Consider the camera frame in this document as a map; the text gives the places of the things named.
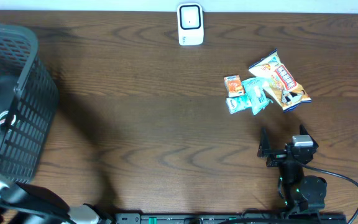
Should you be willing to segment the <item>yellow snack bag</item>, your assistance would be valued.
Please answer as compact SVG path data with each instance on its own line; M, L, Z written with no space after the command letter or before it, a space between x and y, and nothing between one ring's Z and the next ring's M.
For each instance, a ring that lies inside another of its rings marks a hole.
M255 77L263 78L267 82L263 85L263 89L284 112L291 111L302 103L311 103L309 94L281 62L277 49L252 64L249 71Z

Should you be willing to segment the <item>green wet wipes pack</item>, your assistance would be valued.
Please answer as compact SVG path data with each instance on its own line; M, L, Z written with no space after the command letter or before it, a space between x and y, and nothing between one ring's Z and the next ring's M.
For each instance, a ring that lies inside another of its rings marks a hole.
M265 95L264 84L267 84L266 79L260 77L248 78L242 81L242 85L250 99L253 115L264 110L270 103L273 103L273 100Z

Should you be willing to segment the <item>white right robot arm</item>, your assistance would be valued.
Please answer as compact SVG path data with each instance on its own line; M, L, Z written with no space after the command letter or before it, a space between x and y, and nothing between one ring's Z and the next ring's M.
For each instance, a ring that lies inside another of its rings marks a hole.
M294 135L283 149L273 149L263 128L257 152L258 157L266 159L267 167L279 169L279 196L286 203L286 209L282 210L280 216L285 219L295 215L318 213L325 207L325 179L315 175L306 176L303 170L305 165L313 160L319 145L304 126L301 125L299 130L300 133Z

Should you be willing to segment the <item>green Kleenex tissue pack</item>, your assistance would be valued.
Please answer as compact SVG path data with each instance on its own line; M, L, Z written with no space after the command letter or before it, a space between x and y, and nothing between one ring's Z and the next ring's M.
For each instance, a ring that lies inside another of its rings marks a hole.
M252 107L250 99L246 94L237 97L226 98L226 104L230 114L247 110Z

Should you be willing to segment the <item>black round-label packet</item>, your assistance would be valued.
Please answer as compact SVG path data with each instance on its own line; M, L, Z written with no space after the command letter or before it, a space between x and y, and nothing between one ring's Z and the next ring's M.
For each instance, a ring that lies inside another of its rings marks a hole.
M6 122L8 114L9 114L8 110L4 110L0 112L0 126ZM16 115L14 115L11 121L11 125L15 124L16 121L17 121L17 117Z

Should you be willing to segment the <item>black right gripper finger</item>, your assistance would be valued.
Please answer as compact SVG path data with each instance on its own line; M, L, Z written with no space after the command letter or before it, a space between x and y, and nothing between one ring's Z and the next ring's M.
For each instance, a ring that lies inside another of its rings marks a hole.
M257 151L258 157L267 157L271 153L269 138L265 128L262 128L260 135L260 144Z
M304 125L300 125L299 127L300 129L300 134L302 136L308 136L307 138L305 138L305 140L302 142L302 146L310 146L313 148L318 148L318 143L311 137L311 135L309 134L309 132L306 130Z

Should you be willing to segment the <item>orange small carton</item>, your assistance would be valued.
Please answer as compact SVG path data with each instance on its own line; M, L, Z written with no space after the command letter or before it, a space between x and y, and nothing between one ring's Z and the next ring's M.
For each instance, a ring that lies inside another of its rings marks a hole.
M224 84L227 89L228 97L238 97L245 94L239 75L224 77Z

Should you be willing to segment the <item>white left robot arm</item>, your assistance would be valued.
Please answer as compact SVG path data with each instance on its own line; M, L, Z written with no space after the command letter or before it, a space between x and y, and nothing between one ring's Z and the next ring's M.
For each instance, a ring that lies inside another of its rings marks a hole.
M15 210L9 223L115 223L116 219L98 208L83 204L69 206L51 190L13 182L0 174L0 223L4 214Z

